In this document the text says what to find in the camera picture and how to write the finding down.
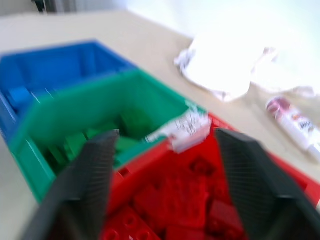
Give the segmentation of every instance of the white can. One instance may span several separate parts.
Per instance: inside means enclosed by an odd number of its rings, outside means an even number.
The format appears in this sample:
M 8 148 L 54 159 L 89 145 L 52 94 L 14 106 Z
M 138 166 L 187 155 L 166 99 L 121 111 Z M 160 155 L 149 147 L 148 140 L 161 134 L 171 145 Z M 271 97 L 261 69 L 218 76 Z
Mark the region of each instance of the white can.
M 277 96 L 267 102 L 266 110 L 302 150 L 320 163 L 320 130 L 299 109 Z

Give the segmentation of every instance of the blue bin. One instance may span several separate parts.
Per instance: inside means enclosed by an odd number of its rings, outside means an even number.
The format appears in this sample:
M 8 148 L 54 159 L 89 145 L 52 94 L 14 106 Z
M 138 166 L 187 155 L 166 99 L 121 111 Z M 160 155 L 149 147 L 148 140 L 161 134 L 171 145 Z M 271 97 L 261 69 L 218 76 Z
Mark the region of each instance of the blue bin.
M 0 60 L 0 130 L 8 143 L 43 94 L 98 80 L 135 66 L 97 41 L 3 55 Z

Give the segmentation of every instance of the plastic storage bin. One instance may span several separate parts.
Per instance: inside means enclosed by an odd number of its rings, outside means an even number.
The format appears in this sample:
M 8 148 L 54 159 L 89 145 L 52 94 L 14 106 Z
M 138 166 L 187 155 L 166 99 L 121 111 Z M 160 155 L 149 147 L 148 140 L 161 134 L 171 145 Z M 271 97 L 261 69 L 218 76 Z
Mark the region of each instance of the plastic storage bin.
M 33 98 L 134 66 L 96 41 L 1 56 L 0 129 L 8 143 Z
M 116 123 L 120 135 L 138 143 L 132 146 L 132 141 L 126 141 L 129 147 L 116 156 L 117 168 L 156 144 L 143 141 L 143 137 L 187 109 L 185 98 L 135 69 L 34 101 L 9 149 L 36 199 L 41 201 L 64 166 L 57 166 L 58 159 L 53 163 L 53 155 L 59 156 L 57 148 L 67 145 L 71 154 L 86 141 L 88 130 L 101 128 L 103 132 L 114 128 L 110 122 Z
M 213 115 L 212 119 L 212 130 L 228 127 Z M 163 142 L 114 172 L 100 239 L 246 240 L 212 134 L 181 154 Z M 273 159 L 316 206 L 319 184 Z

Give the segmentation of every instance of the green bin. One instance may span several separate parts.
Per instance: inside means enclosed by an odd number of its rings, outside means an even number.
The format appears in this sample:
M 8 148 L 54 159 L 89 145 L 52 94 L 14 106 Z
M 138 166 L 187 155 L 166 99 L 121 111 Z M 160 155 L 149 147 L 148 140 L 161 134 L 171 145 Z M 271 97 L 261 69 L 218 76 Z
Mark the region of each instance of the green bin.
M 138 110 L 148 117 L 151 126 L 147 129 L 149 132 L 144 133 L 147 135 L 187 109 L 184 97 L 135 69 L 37 99 L 9 148 L 35 198 L 41 202 L 57 174 L 55 166 L 46 157 L 48 149 L 57 151 L 52 146 L 63 145 L 68 136 L 117 122 L 123 112 L 130 113 L 131 110 Z M 134 123 L 135 119 L 139 121 L 136 116 L 126 118 Z M 154 144 L 139 139 L 134 147 L 116 156 L 114 168 Z

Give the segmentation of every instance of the table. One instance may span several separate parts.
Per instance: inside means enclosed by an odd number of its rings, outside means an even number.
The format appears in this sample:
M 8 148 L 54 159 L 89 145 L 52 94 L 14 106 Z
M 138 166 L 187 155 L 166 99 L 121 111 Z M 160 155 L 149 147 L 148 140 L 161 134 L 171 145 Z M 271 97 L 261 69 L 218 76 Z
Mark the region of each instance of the table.
M 185 36 L 124 10 L 9 16 L 0 18 L 0 36 L 0 53 L 98 39 L 320 183 L 320 166 L 297 149 L 266 113 L 271 95 L 251 86 L 245 97 L 223 103 L 182 77 L 173 59 L 192 42 Z M 290 100 L 320 124 L 320 98 Z M 0 151 L 0 239 L 14 240 L 37 204 L 2 139 Z

